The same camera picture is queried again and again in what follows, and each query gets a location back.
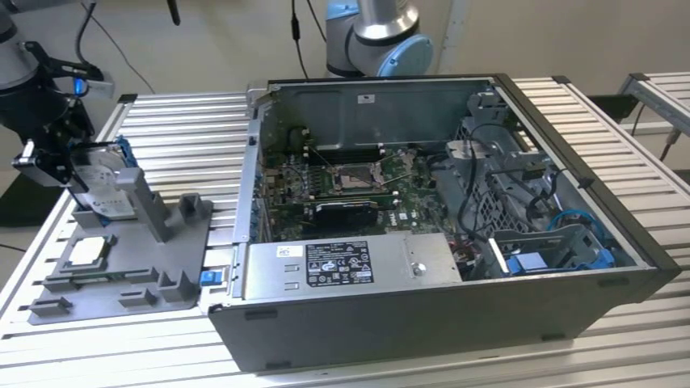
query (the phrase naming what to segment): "aluminum extrusion table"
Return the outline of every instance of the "aluminum extrusion table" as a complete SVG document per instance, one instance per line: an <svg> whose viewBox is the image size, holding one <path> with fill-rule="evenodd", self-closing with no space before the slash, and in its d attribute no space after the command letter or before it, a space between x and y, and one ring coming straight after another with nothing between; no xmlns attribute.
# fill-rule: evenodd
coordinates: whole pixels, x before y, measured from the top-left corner
<svg viewBox="0 0 690 388"><path fill-rule="evenodd" d="M690 187L570 84L517 83L688 270ZM215 201L208 268L232 258L244 110L239 93L139 96L118 105L100 134L128 137L167 200L199 192ZM239 371L199 308L31 326L26 307L74 231L72 206L64 194L0 293L0 386L690 386L689 271L571 341L265 375Z"/></svg>
<svg viewBox="0 0 690 388"><path fill-rule="evenodd" d="M620 89L690 136L690 73L630 74Z"/></svg>

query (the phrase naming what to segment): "motherboard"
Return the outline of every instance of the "motherboard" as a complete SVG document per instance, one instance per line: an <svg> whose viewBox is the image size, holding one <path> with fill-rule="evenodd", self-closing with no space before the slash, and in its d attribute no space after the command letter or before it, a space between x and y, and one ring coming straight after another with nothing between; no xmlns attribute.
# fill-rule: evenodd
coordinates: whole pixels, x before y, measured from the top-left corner
<svg viewBox="0 0 690 388"><path fill-rule="evenodd" d="M430 173L429 155L382 148L373 162L310 149L274 159L265 170L273 241L409 231L453 235Z"/></svg>

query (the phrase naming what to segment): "warning label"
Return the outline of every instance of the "warning label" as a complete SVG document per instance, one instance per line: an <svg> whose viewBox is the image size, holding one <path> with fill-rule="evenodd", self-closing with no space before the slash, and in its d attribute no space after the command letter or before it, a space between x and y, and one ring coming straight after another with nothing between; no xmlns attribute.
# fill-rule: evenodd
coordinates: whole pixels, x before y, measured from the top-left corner
<svg viewBox="0 0 690 388"><path fill-rule="evenodd" d="M366 241L307 245L306 268L311 287L374 283Z"/></svg>

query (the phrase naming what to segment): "sticker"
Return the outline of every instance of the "sticker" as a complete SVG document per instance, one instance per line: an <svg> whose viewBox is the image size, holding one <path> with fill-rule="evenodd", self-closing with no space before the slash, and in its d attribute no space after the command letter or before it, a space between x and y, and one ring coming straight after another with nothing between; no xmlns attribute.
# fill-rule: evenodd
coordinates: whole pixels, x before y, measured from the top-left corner
<svg viewBox="0 0 690 388"><path fill-rule="evenodd" d="M366 241L307 245L306 267L306 282L311 287L374 283Z"/></svg>
<svg viewBox="0 0 690 388"><path fill-rule="evenodd" d="M107 166L78 166L75 172L88 186L88 192L76 194L83 205L106 217L134 217L127 194L115 188L115 172Z"/></svg>
<svg viewBox="0 0 690 388"><path fill-rule="evenodd" d="M279 245L277 249L278 257L302 257L305 255L305 246L302 245Z"/></svg>
<svg viewBox="0 0 690 388"><path fill-rule="evenodd" d="M375 103L377 95L359 95L357 97L357 103Z"/></svg>

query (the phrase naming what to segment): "blue cable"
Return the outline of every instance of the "blue cable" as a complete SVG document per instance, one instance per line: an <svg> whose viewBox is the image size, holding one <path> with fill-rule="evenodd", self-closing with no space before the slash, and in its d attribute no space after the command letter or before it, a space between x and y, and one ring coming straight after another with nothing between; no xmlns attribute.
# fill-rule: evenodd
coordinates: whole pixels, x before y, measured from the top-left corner
<svg viewBox="0 0 690 388"><path fill-rule="evenodd" d="M606 232L605 232L605 228L604 228L604 225L602 223L598 221L597 218L594 218L591 216L590 213L582 211L582 210L578 210L578 209L570 209L570 210L565 210L563 212L561 212L557 217L553 218L551 222L549 222L549 226L547 226L547 230L551 230L553 227L557 225L557 222L558 220L565 217L565 216L569 216L571 214L577 214L578 216L586 218L587 220L591 221L591 223L594 224L594 226L597 227L598 231L600 231L600 240L604 241L606 239Z"/></svg>

